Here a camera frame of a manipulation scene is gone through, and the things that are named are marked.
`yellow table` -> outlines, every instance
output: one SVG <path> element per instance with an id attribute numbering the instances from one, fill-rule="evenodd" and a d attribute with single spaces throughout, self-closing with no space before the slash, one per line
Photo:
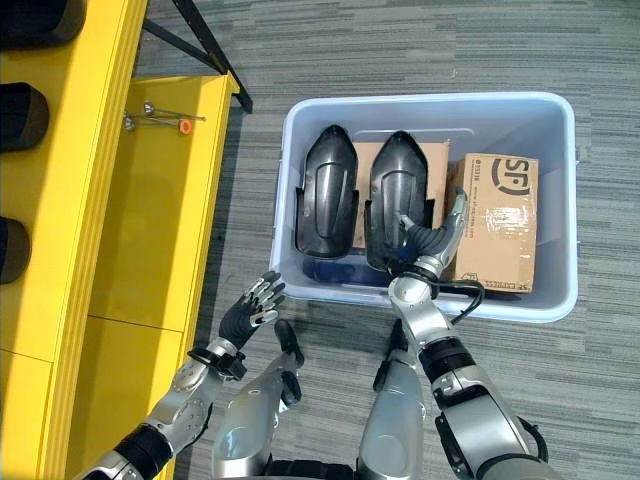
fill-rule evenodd
<path id="1" fill-rule="evenodd" d="M 145 8 L 89 0 L 72 43 L 0 58 L 2 82 L 30 83 L 51 113 L 40 145 L 0 160 L 0 213 L 32 243 L 24 275 L 0 287 L 2 478 L 77 473 L 144 416 L 192 342 L 237 85 L 225 75 L 129 91 Z M 207 121 L 188 137 L 121 133 L 128 91 L 132 110 L 149 95 Z"/>

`black metal frame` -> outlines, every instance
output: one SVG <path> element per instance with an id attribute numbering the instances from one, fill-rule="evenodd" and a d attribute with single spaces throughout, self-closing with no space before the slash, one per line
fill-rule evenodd
<path id="1" fill-rule="evenodd" d="M 245 112 L 251 113 L 253 111 L 253 100 L 251 100 L 251 97 L 247 93 L 247 89 L 244 88 L 244 85 L 238 78 L 238 75 L 229 63 L 229 60 L 222 51 L 220 44 L 216 41 L 213 33 L 209 29 L 209 26 L 204 21 L 204 18 L 202 18 L 198 7 L 193 3 L 193 0 L 173 0 L 173 4 L 176 6 L 185 22 L 187 22 L 187 25 L 189 25 L 191 31 L 204 48 L 204 52 L 177 35 L 174 35 L 166 28 L 161 27 L 157 23 L 146 18 L 142 28 L 161 40 L 173 45 L 178 50 L 181 50 L 196 60 L 201 61 L 208 67 L 213 68 L 217 72 L 223 75 L 230 72 L 240 87 L 240 92 L 237 94 L 240 105 L 242 105 Z"/>

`sf logo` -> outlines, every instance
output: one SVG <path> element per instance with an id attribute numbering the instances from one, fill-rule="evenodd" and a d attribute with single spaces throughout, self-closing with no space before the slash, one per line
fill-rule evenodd
<path id="1" fill-rule="evenodd" d="M 498 190 L 507 195 L 528 195 L 531 191 L 526 160 L 496 158 L 491 167 L 491 178 Z"/>

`plastic storage bin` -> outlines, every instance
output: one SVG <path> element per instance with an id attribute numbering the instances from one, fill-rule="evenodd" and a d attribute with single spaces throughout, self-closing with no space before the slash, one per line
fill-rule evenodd
<path id="1" fill-rule="evenodd" d="M 350 269 L 358 283 L 335 283 L 326 261 L 295 247 L 296 187 L 302 185 L 306 154 L 324 128 L 344 127 L 354 142 L 382 142 L 396 130 L 419 142 L 452 141 L 449 159 L 468 152 L 537 158 L 538 231 L 533 291 L 496 295 L 474 316 L 519 322 L 552 322 L 567 315 L 577 294 L 575 125 L 573 109 L 544 92 L 455 93 L 305 100 L 284 122 L 270 267 L 282 273 L 291 297 L 390 307 L 380 273 L 364 255 L 350 254 L 337 268 Z M 438 306 L 458 313 L 469 299 L 442 294 Z"/>

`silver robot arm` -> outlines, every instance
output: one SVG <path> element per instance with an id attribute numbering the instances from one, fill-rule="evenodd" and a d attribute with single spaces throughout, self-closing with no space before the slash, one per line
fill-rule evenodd
<path id="1" fill-rule="evenodd" d="M 225 380 L 246 369 L 240 349 L 263 324 L 278 317 L 283 300 L 280 274 L 267 272 L 227 311 L 219 337 L 189 352 L 169 391 L 136 429 L 76 480 L 150 480 L 207 429 L 213 402 Z"/>
<path id="2" fill-rule="evenodd" d="M 438 279 L 462 238 L 467 205 L 459 189 L 451 213 L 437 230 L 415 225 L 405 216 L 399 218 L 419 257 L 389 285 L 393 309 L 431 383 L 442 412 L 436 427 L 458 478 L 561 480 L 545 461 L 531 454 L 523 423 L 433 302 Z M 546 450 L 543 444 L 538 446 Z M 543 458 L 546 455 L 546 451 L 538 453 Z"/>

